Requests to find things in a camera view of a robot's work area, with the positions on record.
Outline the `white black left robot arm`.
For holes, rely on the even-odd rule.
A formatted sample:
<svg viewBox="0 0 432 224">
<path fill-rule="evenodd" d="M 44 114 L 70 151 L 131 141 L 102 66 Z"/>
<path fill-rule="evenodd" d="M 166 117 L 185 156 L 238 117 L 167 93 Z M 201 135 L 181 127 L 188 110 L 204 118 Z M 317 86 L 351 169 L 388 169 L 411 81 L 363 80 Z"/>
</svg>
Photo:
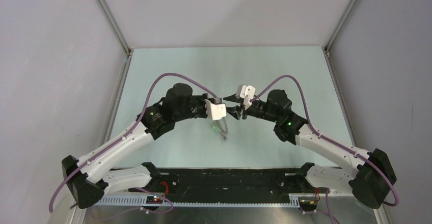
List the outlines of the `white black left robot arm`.
<svg viewBox="0 0 432 224">
<path fill-rule="evenodd" d="M 210 97 L 208 93 L 193 95 L 189 85 L 177 83 L 158 102 L 145 105 L 121 134 L 84 156 L 66 156 L 61 161 L 64 182 L 76 205 L 87 209 L 105 195 L 129 188 L 158 190 L 160 173 L 152 163 L 116 171 L 112 168 L 135 150 L 173 130 L 177 122 L 210 118 L 211 106 L 219 103 L 218 97 Z"/>
</svg>

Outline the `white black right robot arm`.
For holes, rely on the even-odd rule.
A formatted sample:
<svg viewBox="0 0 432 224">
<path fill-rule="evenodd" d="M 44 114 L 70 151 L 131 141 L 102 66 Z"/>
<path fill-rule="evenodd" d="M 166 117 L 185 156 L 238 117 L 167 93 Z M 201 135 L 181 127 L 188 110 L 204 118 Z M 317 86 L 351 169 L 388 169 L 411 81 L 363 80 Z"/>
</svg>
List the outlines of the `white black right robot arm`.
<svg viewBox="0 0 432 224">
<path fill-rule="evenodd" d="M 330 139 L 312 130 L 310 123 L 292 111 L 292 102 L 284 90 L 270 91 L 266 101 L 250 95 L 233 94 L 225 101 L 237 105 L 228 107 L 227 113 L 237 120 L 255 117 L 275 124 L 279 140 L 309 149 L 337 165 L 322 167 L 314 163 L 302 166 L 296 186 L 302 192 L 331 188 L 348 193 L 365 206 L 379 209 L 385 204 L 397 177 L 388 155 L 380 150 L 372 152 L 354 146 L 337 146 Z"/>
</svg>

